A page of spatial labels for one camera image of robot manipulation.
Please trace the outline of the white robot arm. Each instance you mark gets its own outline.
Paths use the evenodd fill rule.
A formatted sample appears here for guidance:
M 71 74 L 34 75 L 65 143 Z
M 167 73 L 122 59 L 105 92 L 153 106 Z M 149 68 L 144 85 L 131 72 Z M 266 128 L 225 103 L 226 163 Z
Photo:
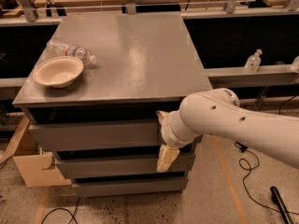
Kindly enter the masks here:
M 244 109 L 229 89 L 191 94 L 177 111 L 157 115 L 164 140 L 157 161 L 159 173 L 168 171 L 179 150 L 202 134 L 237 141 L 299 168 L 299 118 Z

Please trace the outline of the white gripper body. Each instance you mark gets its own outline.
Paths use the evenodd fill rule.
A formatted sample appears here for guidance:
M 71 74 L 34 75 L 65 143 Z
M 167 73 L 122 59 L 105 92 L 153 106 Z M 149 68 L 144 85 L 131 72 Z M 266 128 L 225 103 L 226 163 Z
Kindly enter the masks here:
M 168 122 L 161 125 L 161 135 L 169 147 L 183 148 L 191 143 L 200 143 L 203 135 L 193 132 L 183 122 L 178 111 L 168 112 Z

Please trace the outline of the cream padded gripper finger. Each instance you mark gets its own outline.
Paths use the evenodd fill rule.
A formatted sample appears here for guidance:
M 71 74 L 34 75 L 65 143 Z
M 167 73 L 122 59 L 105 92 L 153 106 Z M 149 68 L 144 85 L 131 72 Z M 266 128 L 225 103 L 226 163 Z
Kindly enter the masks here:
M 178 157 L 178 155 L 178 148 L 169 147 L 167 145 L 161 145 L 157 161 L 157 171 L 159 173 L 166 172 L 170 168 L 171 164 Z
M 162 110 L 157 110 L 156 115 L 158 117 L 158 121 L 159 121 L 160 124 L 168 122 L 168 116 L 169 116 L 168 112 L 162 111 Z

